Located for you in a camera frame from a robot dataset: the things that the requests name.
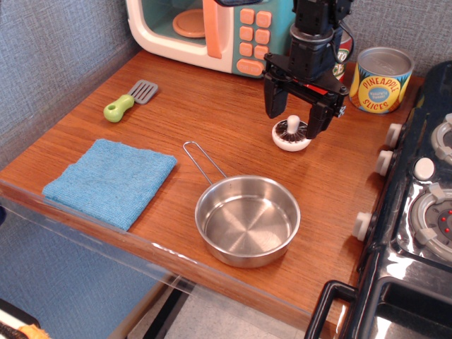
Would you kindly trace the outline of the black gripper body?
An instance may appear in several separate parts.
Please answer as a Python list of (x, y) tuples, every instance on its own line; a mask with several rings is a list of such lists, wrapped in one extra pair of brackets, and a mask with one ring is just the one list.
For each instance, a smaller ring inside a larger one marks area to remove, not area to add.
[(328, 30), (323, 35), (310, 35), (291, 30), (289, 54), (267, 53), (265, 73), (286, 77), (289, 94), (314, 104), (322, 99), (343, 102), (349, 90), (333, 75), (342, 30)]

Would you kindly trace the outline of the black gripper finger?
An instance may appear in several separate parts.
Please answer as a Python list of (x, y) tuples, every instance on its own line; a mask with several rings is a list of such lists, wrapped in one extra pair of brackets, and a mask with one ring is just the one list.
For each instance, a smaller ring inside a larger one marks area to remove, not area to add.
[(290, 82), (286, 77), (267, 72), (264, 76), (264, 100), (266, 114), (270, 119), (281, 115), (287, 106), (288, 92), (285, 86)]
[(307, 139), (315, 139), (322, 131), (325, 131), (333, 117), (341, 117), (344, 114), (345, 108), (343, 102), (318, 101), (314, 103), (309, 113)]

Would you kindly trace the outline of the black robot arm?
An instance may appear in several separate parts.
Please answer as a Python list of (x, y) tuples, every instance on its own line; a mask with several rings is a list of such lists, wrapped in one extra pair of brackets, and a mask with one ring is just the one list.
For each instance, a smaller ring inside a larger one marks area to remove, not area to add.
[(295, 1), (295, 21), (290, 27), (287, 56), (264, 56), (266, 114), (273, 119), (287, 106), (288, 95), (311, 105), (306, 137), (314, 139), (325, 131), (333, 117), (344, 111), (349, 90), (333, 74), (343, 32), (343, 19), (351, 13), (351, 1)]

